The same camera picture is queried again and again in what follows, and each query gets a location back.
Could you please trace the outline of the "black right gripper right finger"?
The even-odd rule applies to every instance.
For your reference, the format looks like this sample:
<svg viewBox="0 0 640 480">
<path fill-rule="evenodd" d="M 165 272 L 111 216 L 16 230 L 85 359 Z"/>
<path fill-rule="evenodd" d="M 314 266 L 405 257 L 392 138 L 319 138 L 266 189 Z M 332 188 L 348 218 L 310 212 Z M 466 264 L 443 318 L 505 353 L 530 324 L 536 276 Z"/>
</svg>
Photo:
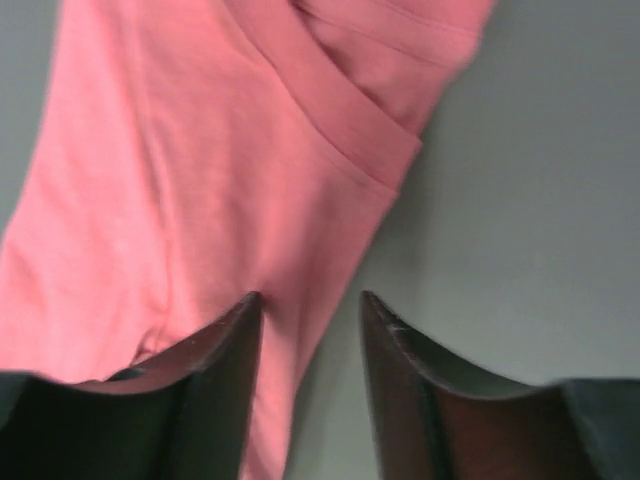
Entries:
<svg viewBox="0 0 640 480">
<path fill-rule="evenodd" d="M 637 380 L 523 384 L 447 349 L 370 291 L 360 327 L 382 478 L 638 477 Z"/>
</svg>

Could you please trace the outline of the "salmon pink t shirt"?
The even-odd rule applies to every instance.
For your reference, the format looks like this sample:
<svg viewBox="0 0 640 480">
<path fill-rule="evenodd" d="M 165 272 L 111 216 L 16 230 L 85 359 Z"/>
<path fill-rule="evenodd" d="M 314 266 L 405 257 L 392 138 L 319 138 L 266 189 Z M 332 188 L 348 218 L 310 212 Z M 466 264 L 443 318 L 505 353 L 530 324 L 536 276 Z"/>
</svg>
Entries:
<svg viewBox="0 0 640 480">
<path fill-rule="evenodd" d="M 1 247 L 1 363 L 103 378 L 249 291 L 245 479 L 279 479 L 305 370 L 489 1 L 63 1 Z"/>
</svg>

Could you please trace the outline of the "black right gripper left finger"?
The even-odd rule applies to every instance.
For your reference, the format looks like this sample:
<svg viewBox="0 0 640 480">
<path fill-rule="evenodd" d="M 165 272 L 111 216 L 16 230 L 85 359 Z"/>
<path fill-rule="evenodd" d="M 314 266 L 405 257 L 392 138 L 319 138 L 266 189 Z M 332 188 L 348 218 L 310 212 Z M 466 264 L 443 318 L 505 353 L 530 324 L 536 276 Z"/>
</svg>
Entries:
<svg viewBox="0 0 640 480">
<path fill-rule="evenodd" d="M 261 297 L 104 381 L 1 374 L 5 479 L 234 479 L 261 342 Z"/>
</svg>

